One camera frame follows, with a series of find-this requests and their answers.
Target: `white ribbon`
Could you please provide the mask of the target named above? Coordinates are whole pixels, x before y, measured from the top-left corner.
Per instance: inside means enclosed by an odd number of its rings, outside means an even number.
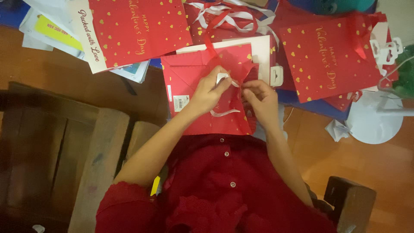
[[[229,75],[228,75],[228,74],[226,74],[226,73],[218,73],[218,74],[217,74],[217,81],[216,81],[216,85],[220,82],[220,80],[222,80],[223,78],[228,78],[228,77],[229,77]],[[237,85],[237,83],[235,83],[234,81],[232,81],[232,82],[231,82],[231,84],[232,84],[233,86],[235,86],[235,87],[239,87],[239,85]],[[239,110],[236,110],[236,109],[232,109],[232,110],[229,110],[229,111],[226,111],[226,112],[216,113],[215,111],[211,110],[211,111],[210,111],[210,114],[211,114],[213,117],[222,117],[222,116],[226,116],[227,114],[230,114],[230,113],[232,113],[232,112],[240,112],[240,111],[239,111]]]
[[[228,2],[228,3],[234,4],[234,5],[238,5],[238,6],[247,6],[247,7],[253,8],[255,10],[258,10],[258,11],[262,12],[264,15],[266,15],[267,18],[262,20],[262,21],[256,19],[257,24],[258,24],[257,32],[260,33],[260,34],[263,34],[263,35],[266,35],[268,32],[271,32],[273,34],[275,40],[276,40],[277,49],[279,50],[279,38],[277,37],[275,32],[268,26],[269,24],[271,24],[273,22],[274,18],[276,17],[276,15],[274,14],[273,11],[267,10],[267,9],[262,9],[262,8],[259,8],[259,7],[255,7],[255,6],[249,5],[245,2],[242,2],[240,0],[224,0],[224,2]],[[200,9],[200,12],[198,13],[198,17],[195,19],[195,21],[198,20],[200,22],[200,25],[205,29],[208,27],[208,24],[206,23],[205,18],[203,16],[205,12],[213,14],[213,15],[220,15],[221,13],[224,12],[222,10],[231,9],[230,7],[225,6],[225,5],[211,6],[207,9],[205,9],[204,4],[202,4],[202,3],[192,2],[192,3],[187,3],[187,4],[190,4],[190,5],[198,8],[198,9]],[[253,15],[251,15],[248,12],[229,13],[216,26],[214,26],[214,28],[219,27],[221,24],[223,24],[226,21],[229,24],[233,25],[237,29],[237,31],[239,31],[241,33],[247,33],[247,32],[250,32],[250,31],[253,30],[253,23],[249,23],[245,27],[240,28],[236,24],[236,22],[234,21],[234,19],[232,17],[253,20]]]

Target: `yellow paper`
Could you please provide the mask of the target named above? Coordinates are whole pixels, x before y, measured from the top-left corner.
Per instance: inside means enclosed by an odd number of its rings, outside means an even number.
[[[151,195],[150,196],[156,194],[156,190],[158,189],[160,179],[161,178],[159,176],[155,177],[154,183],[152,184],[152,190],[151,190]]]
[[[63,31],[56,24],[52,23],[48,18],[41,15],[36,25],[35,30],[57,41],[60,41],[70,47],[83,51],[82,45],[79,41]]]

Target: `green object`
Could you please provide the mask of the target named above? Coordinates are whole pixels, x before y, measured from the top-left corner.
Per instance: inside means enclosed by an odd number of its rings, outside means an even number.
[[[315,0],[314,9],[318,15],[331,15],[353,10],[364,12],[375,0]]]
[[[404,52],[398,55],[397,64],[414,56],[414,44],[404,48]],[[398,68],[399,79],[392,83],[395,94],[401,98],[414,98],[414,58]]]

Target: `wooden floor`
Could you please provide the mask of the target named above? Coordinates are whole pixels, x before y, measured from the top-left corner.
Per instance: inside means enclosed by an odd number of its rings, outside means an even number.
[[[144,84],[130,82],[130,95],[110,72],[92,75],[86,62],[55,49],[22,48],[23,34],[0,26],[0,89],[17,81],[108,107],[162,125],[167,117],[164,80],[157,71]],[[410,102],[406,106],[414,107]],[[328,177],[351,179],[377,191],[368,232],[414,232],[414,118],[406,117],[399,133],[380,145],[354,138],[336,143],[325,131],[330,118],[294,109],[285,124],[288,143],[304,180],[323,198]]]

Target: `hand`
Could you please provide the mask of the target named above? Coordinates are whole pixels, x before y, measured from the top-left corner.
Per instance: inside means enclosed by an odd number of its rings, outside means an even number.
[[[252,105],[266,131],[279,128],[277,93],[262,80],[243,83],[243,97]]]
[[[218,73],[229,74],[222,66],[216,66],[209,75],[200,79],[193,97],[186,106],[196,116],[210,112],[217,105],[221,95],[230,87],[231,77],[223,79],[216,86]]]

